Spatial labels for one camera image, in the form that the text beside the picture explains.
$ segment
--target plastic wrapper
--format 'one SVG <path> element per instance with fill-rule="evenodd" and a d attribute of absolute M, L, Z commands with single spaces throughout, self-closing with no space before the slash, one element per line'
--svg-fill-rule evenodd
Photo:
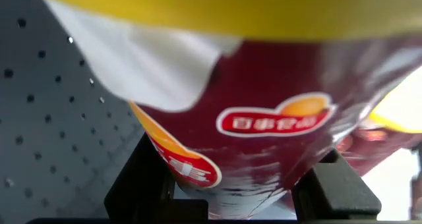
<path fill-rule="evenodd" d="M 342 0 L 46 1 L 211 218 L 278 200 L 422 63 L 421 34 Z"/>

